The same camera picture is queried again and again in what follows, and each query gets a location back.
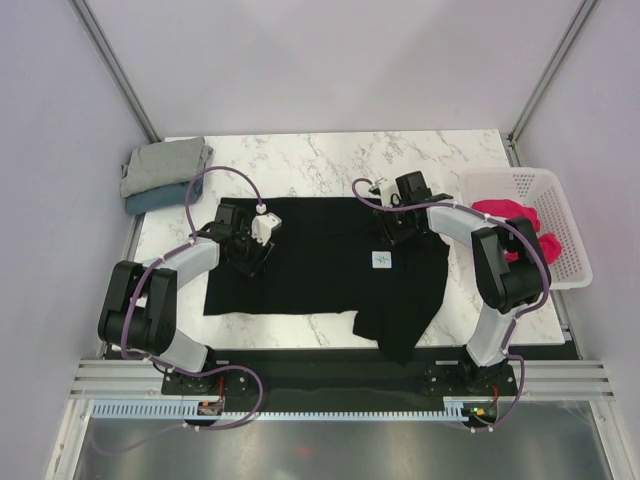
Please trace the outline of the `black t shirt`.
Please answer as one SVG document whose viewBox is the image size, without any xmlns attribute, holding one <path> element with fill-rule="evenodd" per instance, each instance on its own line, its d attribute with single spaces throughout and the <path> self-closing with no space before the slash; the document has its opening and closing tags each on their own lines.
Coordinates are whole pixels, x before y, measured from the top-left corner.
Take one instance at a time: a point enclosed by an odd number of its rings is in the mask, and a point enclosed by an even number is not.
<svg viewBox="0 0 640 480">
<path fill-rule="evenodd" d="M 283 221 L 253 278 L 230 263 L 211 271 L 207 315 L 352 311 L 355 335 L 400 365 L 440 310 L 449 246 L 432 232 L 388 245 L 373 209 L 348 197 L 269 198 Z"/>
</svg>

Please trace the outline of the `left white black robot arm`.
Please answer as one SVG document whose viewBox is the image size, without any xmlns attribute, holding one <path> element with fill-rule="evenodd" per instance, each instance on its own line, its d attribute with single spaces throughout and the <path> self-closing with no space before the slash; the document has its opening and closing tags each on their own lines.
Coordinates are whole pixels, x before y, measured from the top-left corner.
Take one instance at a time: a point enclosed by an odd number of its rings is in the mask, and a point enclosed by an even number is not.
<svg viewBox="0 0 640 480">
<path fill-rule="evenodd" d="M 254 212 L 221 204 L 213 221 L 188 241 L 144 263 L 118 262 L 112 271 L 100 314 L 99 338 L 126 354 L 130 349 L 185 373 L 185 382 L 208 393 L 219 382 L 207 346 L 177 326 L 178 292 L 220 265 L 253 277 L 271 253 L 273 234 L 282 220 L 258 205 Z"/>
</svg>

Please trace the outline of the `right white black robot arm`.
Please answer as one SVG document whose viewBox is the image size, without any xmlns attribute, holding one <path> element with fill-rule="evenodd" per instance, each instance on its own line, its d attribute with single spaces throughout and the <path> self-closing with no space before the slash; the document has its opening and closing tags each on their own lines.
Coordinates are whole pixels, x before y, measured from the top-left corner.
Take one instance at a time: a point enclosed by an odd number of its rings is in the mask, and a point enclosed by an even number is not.
<svg viewBox="0 0 640 480">
<path fill-rule="evenodd" d="M 392 243 L 435 233 L 471 250 L 483 306 L 465 346 L 470 361 L 457 377 L 465 391 L 483 392 L 494 381 L 492 367 L 507 358 L 521 317 L 548 298 L 551 276 L 532 221 L 482 213 L 446 193 L 434 194 L 419 171 L 374 181 L 368 192 L 381 202 L 377 213 Z"/>
</svg>

